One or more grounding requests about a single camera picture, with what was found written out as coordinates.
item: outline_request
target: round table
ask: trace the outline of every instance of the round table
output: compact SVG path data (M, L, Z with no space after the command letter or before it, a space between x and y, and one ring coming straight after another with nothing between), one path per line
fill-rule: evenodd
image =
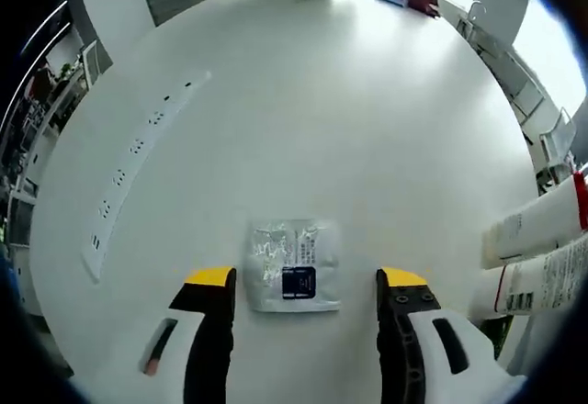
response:
M82 249L105 176L187 79L198 90L139 171L95 285ZM238 278L227 399L376 403L376 270L418 273L463 312L481 232L535 196L503 91L444 20L378 0L208 0L146 35L73 114L31 271L63 355L92 377L190 271L239 270L251 219L334 221L338 312L252 312Z

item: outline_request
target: plastic bag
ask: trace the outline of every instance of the plastic bag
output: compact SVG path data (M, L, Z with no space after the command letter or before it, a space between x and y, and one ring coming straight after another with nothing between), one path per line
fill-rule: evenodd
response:
M264 312L337 310L339 236L320 220L255 222L243 277L252 309Z

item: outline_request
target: white table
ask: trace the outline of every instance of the white table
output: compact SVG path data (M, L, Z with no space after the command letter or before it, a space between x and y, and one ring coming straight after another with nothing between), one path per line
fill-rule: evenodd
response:
M81 249L105 176L187 78L202 85L138 174L93 285ZM239 268L250 219L332 219L341 310L253 313L239 279L228 402L376 403L378 267L425 276L465 311L482 230L535 196L515 115L445 21L376 0L209 0L148 34L74 112L31 269L63 355L91 377L190 270Z

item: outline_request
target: power strip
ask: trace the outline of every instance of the power strip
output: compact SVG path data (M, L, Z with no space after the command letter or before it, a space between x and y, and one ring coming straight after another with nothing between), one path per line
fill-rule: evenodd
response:
M107 258L110 236L130 187L157 140L162 136L203 82L182 84L176 94L164 98L164 108L156 110L141 124L128 147L120 155L119 164L109 176L102 197L96 204L96 214L90 222L82 249L85 267L94 283L100 281Z

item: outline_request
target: power outlet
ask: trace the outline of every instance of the power outlet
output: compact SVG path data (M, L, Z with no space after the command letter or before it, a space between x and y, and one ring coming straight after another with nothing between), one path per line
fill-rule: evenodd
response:
M165 129L210 77L210 73L206 73L199 84L181 84L174 93L166 95L163 98L164 107L145 118L137 128L135 136L130 138L129 146L122 151L116 171L108 178L102 197L98 201L97 215L91 221L89 234L84 240L82 257L95 283L100 281L110 236L133 180Z

